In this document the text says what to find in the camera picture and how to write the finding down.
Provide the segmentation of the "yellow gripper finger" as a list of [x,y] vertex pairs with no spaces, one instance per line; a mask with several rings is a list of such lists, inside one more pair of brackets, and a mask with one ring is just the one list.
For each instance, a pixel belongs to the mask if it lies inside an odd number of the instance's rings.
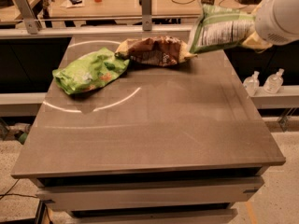
[[254,32],[242,42],[241,46],[247,49],[264,51],[271,48],[272,44],[263,40],[256,32]]

